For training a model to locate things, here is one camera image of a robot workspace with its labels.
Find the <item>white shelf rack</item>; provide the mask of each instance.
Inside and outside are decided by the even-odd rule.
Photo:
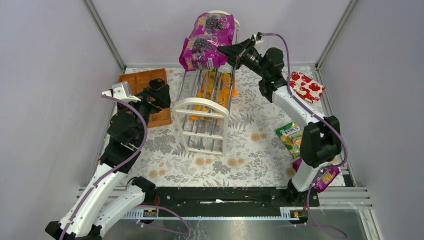
[[[210,11],[209,13],[227,14],[225,11]],[[238,43],[240,23],[235,21],[235,43]],[[204,154],[215,154],[224,156],[227,152],[228,124],[230,119],[231,99],[235,84],[235,69],[231,69],[230,89],[228,94],[227,106],[218,104],[218,95],[220,94],[222,74],[219,68],[215,68],[213,78],[212,93],[210,99],[207,98],[206,91],[202,97],[198,97],[202,85],[208,86],[210,72],[208,70],[198,70],[194,78],[185,72],[182,77],[181,87],[179,89],[176,101],[172,106],[172,113],[176,116],[178,130],[180,132],[183,145],[186,151],[200,152]],[[192,83],[189,95],[180,100],[183,91],[183,85],[187,82]],[[195,105],[200,106],[200,110],[195,110]],[[199,116],[197,119],[191,119],[190,116]]]

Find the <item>brown wooden box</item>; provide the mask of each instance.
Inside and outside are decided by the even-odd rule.
[[[165,81],[165,84],[168,84],[167,72],[164,68],[124,74],[119,76],[119,82],[128,82],[133,95],[142,92],[145,88],[148,88],[150,80],[153,79],[163,79]],[[150,114],[150,119],[147,127],[154,128],[169,125],[171,123],[171,109],[165,108],[158,113]]]

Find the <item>floral tablecloth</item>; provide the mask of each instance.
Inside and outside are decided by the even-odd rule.
[[[151,69],[127,68],[125,73]],[[165,70],[174,103],[184,69],[169,67]],[[313,77],[309,66],[294,66],[292,71]],[[292,119],[261,95],[258,88],[260,79],[244,66],[236,71],[238,95],[231,102],[225,156],[186,152],[175,116],[172,116],[172,124],[148,129],[144,149],[120,185],[125,186],[132,177],[144,176],[157,186],[171,187],[287,186],[288,180],[295,174],[291,167],[294,159],[277,137],[275,129],[290,123]],[[323,112],[321,102],[311,106]],[[339,175],[331,185],[344,186],[343,177]]]

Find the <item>purple snack bag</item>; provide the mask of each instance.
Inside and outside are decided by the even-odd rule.
[[[296,161],[291,163],[293,169],[297,172],[299,167],[301,166],[302,158],[298,158]],[[314,188],[318,193],[323,192],[332,181],[336,178],[336,176],[340,173],[340,169],[338,167],[333,167],[330,169],[326,169],[315,181]]]
[[[217,51],[218,46],[230,45],[229,39],[221,35],[201,35],[186,38],[179,63],[186,71],[214,69],[224,65],[227,57]]]
[[[203,13],[197,18],[190,37],[200,35],[224,35],[233,41],[236,23],[233,15],[223,13]]]

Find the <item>green snack bag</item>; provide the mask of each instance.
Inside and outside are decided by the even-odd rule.
[[[275,133],[277,133],[291,155],[293,155],[293,158],[301,156],[300,147],[303,131],[301,131],[301,128],[294,121],[278,128],[275,130]]]

